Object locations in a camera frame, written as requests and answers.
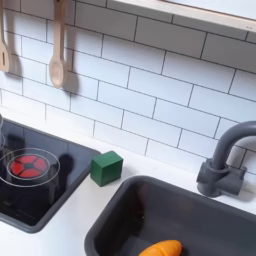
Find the tile backsplash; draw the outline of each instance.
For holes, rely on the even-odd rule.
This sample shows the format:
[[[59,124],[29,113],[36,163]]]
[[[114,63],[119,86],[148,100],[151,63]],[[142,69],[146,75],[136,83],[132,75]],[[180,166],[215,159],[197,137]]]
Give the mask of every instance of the tile backsplash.
[[[256,35],[112,0],[68,2],[68,78],[55,89],[53,0],[5,0],[10,74],[3,108],[198,172],[233,125],[256,120]],[[228,164],[248,168],[256,193],[256,137]]]

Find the black stovetop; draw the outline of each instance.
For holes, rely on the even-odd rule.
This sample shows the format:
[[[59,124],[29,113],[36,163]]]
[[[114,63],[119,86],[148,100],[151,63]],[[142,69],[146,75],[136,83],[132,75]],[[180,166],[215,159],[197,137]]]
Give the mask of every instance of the black stovetop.
[[[0,150],[0,220],[40,231],[90,171],[99,152],[4,121]]]

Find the stove burner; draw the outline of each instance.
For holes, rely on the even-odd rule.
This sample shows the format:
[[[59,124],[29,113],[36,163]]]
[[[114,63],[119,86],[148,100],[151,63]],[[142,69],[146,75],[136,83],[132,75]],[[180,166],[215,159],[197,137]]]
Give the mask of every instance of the stove burner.
[[[20,155],[12,159],[8,167],[16,178],[36,179],[49,171],[50,163],[40,155]]]
[[[60,171],[60,162],[52,153],[38,148],[22,148],[0,159],[0,179],[15,187],[44,185]]]

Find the wall shelf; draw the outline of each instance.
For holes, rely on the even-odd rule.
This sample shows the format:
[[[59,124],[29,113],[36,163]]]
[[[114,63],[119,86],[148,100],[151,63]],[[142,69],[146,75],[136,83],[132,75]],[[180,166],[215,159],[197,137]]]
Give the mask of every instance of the wall shelf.
[[[256,11],[255,11],[255,20],[254,20],[247,17],[235,16],[233,13],[220,13],[212,10],[201,9],[198,7],[191,7],[188,5],[173,3],[173,2],[181,2],[181,3],[187,2],[191,4],[191,2],[193,2],[191,0],[190,1],[181,0],[181,1],[173,1],[173,2],[164,1],[164,0],[115,0],[115,1],[131,4],[135,6],[145,7],[145,8],[161,11],[161,12],[194,18],[198,20],[203,20],[211,23],[220,24],[220,25],[225,25],[233,28],[256,32]],[[238,1],[240,1],[236,7],[238,9],[239,5],[241,5],[241,0],[236,0],[236,1],[237,3]],[[247,0],[247,2],[249,3],[248,4],[249,7],[255,5],[255,2],[252,2],[252,1],[254,0]]]

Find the red burner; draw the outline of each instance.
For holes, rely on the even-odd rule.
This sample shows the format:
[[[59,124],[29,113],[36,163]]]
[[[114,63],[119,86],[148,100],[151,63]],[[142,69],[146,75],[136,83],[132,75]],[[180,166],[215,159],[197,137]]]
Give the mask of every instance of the red burner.
[[[37,178],[48,171],[48,163],[37,155],[18,156],[11,161],[10,171],[21,179]]]

